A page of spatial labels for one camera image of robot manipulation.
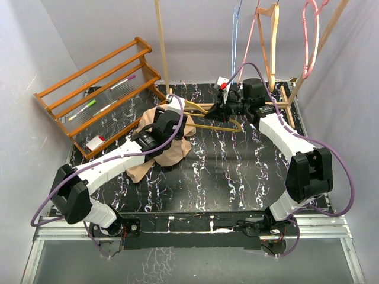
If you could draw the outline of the beige t shirt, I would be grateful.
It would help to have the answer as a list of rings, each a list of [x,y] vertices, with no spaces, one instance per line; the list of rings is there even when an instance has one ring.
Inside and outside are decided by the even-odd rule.
[[[180,140],[172,140],[170,148],[165,150],[161,155],[126,170],[127,176],[131,178],[133,183],[139,183],[155,163],[163,167],[174,166],[187,156],[191,151],[192,146],[186,138],[192,137],[196,134],[196,128],[190,126],[190,124],[194,124],[194,121],[191,117],[187,117],[187,122],[184,128],[184,137]]]

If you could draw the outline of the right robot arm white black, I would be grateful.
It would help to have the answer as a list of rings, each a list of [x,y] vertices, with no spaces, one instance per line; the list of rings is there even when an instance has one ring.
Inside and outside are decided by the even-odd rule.
[[[297,137],[297,132],[277,115],[274,106],[266,103],[262,95],[265,87],[259,79],[254,85],[243,84],[242,94],[236,99],[229,95],[230,85],[226,78],[219,77],[214,87],[218,90],[217,100],[205,117],[228,122],[232,115],[245,116],[274,143],[289,163],[285,191],[265,211],[265,230],[272,235],[279,234],[290,215],[332,190],[331,152]]]

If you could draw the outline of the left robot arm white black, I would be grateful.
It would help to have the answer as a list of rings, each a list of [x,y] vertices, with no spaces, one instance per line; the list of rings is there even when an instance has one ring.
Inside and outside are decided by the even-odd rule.
[[[61,166],[51,189],[51,201],[68,224],[90,222],[108,235],[121,232],[123,219],[110,205],[91,195],[103,184],[135,166],[143,165],[168,150],[184,136],[187,115],[172,107],[156,108],[154,122],[127,139],[123,145],[78,167]]]

